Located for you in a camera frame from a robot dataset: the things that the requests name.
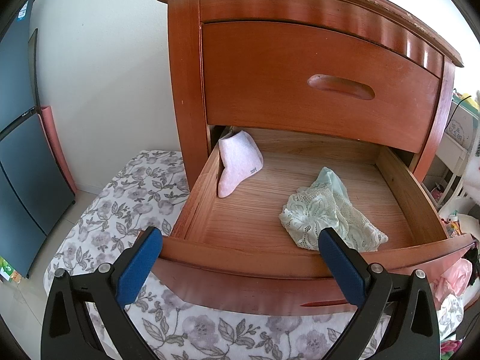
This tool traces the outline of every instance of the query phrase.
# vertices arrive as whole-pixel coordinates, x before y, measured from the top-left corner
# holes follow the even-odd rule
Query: cable
[[[452,121],[453,115],[455,115],[455,111],[457,110],[458,106],[459,106],[460,104],[462,104],[462,102],[463,102],[464,100],[467,100],[469,97],[472,97],[472,96],[468,96],[468,97],[466,97],[465,99],[460,100],[460,102],[457,104],[457,106],[456,106],[455,109],[453,110],[453,114],[452,114],[452,116],[450,116],[450,120],[448,121],[447,125],[445,126],[445,130],[443,130],[443,132],[447,131],[448,125],[449,125],[450,122]]]

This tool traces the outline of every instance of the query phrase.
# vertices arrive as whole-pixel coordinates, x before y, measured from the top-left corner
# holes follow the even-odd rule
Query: refrigerator
[[[0,41],[0,256],[22,276],[57,221],[74,203],[41,121],[35,77],[34,0]]]

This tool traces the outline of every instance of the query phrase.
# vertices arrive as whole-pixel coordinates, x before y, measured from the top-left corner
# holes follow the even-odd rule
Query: pink cloth
[[[52,109],[49,105],[43,106],[42,121],[43,131],[46,135],[46,140],[49,142],[50,150],[52,150],[53,155],[58,161],[58,165],[63,172],[63,175],[67,179],[68,185],[70,185],[71,190],[74,195],[77,194],[77,186],[75,185],[74,178],[71,176],[70,169],[68,168],[67,161],[63,155],[62,146],[57,135],[57,129],[55,128],[55,122],[53,121]]]
[[[469,285],[471,274],[472,263],[467,259],[459,259],[439,279],[435,280],[430,285],[435,309],[440,310],[443,301],[448,295],[453,294],[459,297]]]
[[[218,182],[218,197],[225,198],[237,185],[263,167],[263,157],[253,138],[246,132],[229,133],[220,138],[220,156],[225,166]]]

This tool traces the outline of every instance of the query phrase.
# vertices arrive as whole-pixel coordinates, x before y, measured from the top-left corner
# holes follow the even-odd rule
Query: pink sock
[[[225,198],[237,185],[263,167],[263,157],[253,138],[244,131],[229,134],[218,141],[225,166],[218,182],[218,197]]]

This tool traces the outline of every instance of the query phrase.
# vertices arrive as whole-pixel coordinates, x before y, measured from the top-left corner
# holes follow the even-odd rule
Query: floral bedspread
[[[71,275],[113,263],[140,230],[156,226],[168,236],[189,195],[181,153],[141,151],[85,210],[44,275]],[[93,304],[87,304],[100,339],[114,348]],[[142,337],[161,360],[315,360],[337,340],[353,313],[282,317],[239,314],[185,303],[153,274],[126,307]],[[385,332],[384,316],[366,347],[371,356]]]

